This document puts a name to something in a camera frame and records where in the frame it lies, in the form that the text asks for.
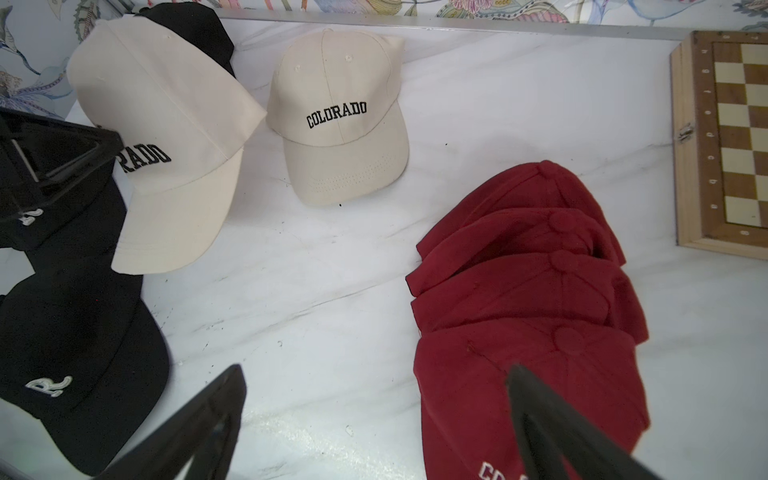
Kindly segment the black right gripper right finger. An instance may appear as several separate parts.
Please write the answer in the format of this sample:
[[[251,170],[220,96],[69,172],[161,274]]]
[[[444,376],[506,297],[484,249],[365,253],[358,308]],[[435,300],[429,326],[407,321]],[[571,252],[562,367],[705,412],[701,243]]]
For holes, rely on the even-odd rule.
[[[530,479],[658,480],[522,365],[506,379],[510,417]]]

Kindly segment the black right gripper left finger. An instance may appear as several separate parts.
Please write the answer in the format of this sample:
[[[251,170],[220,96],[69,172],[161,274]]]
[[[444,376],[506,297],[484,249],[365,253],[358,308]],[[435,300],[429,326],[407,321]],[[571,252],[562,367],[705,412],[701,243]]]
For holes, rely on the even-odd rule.
[[[98,477],[225,479],[237,444],[247,387],[233,364]]]

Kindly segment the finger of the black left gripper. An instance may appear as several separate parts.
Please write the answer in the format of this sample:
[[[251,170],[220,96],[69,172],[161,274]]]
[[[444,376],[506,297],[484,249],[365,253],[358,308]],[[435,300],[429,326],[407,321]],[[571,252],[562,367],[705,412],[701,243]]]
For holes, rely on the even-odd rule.
[[[56,203],[122,149],[114,131],[3,108],[1,219]]]

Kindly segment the black cap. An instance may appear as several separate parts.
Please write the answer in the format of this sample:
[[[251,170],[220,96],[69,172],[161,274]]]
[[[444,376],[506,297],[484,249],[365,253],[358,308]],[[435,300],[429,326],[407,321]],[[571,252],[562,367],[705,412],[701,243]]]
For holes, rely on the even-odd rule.
[[[1,397],[89,476],[117,456],[169,379],[142,284],[93,260],[35,273],[1,298]]]
[[[1,223],[1,247],[24,253],[34,271],[112,254],[126,207],[111,172],[84,180],[51,205]]]
[[[175,32],[235,76],[234,44],[213,9],[195,2],[161,3],[141,9],[138,15]]]

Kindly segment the red cap back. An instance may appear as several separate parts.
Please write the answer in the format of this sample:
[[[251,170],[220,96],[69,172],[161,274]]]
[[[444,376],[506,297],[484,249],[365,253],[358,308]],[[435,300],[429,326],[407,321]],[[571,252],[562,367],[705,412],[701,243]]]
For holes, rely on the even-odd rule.
[[[649,428],[635,340],[586,321],[501,318],[417,343],[431,479],[609,478],[605,445],[630,453]]]

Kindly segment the cream cap front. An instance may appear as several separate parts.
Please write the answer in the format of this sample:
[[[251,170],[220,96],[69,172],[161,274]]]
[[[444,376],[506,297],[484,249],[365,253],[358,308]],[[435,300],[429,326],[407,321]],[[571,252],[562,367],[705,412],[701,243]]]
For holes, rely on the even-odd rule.
[[[99,22],[67,76],[90,122],[123,142],[116,162],[132,194],[113,269],[159,274],[196,261],[225,222],[265,110],[208,55],[139,15]]]

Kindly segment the black cap front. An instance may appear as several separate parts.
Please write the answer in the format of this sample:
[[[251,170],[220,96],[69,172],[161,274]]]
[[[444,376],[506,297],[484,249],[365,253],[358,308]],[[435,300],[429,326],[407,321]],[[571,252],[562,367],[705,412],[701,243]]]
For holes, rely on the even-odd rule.
[[[93,260],[35,273],[1,298],[1,397],[89,476],[117,456],[169,379],[142,284]]]

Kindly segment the black cap back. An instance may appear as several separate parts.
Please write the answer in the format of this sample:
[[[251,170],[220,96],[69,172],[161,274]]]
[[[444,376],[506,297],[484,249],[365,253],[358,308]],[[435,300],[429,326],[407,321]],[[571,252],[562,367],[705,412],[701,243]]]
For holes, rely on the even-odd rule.
[[[235,76],[234,44],[213,9],[195,2],[161,3],[141,9],[138,15],[175,32]]]

